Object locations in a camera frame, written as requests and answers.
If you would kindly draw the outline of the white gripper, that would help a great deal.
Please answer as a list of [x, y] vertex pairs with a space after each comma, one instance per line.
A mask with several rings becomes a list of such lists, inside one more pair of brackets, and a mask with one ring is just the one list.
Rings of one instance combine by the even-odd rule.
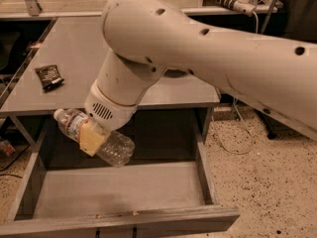
[[90, 87], [84, 108], [87, 115], [97, 122], [88, 120], [79, 131], [80, 150], [90, 157], [93, 157], [108, 139], [109, 131], [125, 126], [137, 111], [136, 106], [119, 105], [105, 97], [97, 81], [94, 81]]

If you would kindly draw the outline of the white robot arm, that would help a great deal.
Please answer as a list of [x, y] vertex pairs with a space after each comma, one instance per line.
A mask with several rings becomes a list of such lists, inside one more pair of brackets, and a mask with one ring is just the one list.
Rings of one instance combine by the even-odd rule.
[[108, 0], [109, 47], [86, 113], [109, 131], [126, 125], [168, 69], [188, 72], [311, 138], [317, 138], [317, 46], [206, 25], [159, 0]]

